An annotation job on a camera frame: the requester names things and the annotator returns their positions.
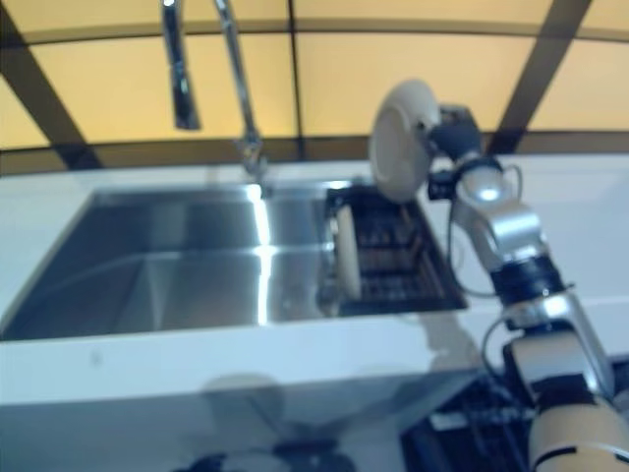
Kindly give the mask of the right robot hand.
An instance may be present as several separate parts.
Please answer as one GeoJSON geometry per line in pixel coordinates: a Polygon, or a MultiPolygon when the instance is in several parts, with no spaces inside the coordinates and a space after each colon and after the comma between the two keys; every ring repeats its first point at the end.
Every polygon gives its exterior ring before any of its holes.
{"type": "Polygon", "coordinates": [[[483,153],[482,132],[471,109],[459,104],[438,104],[436,120],[422,128],[429,154],[442,154],[453,162],[483,153]]]}

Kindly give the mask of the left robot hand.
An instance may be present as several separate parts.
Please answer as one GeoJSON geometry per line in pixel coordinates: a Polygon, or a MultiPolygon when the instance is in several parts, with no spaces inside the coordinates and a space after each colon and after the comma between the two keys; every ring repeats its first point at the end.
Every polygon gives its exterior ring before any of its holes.
{"type": "Polygon", "coordinates": [[[187,469],[187,472],[223,472],[227,456],[225,454],[214,454],[201,457],[194,461],[187,469]]]}

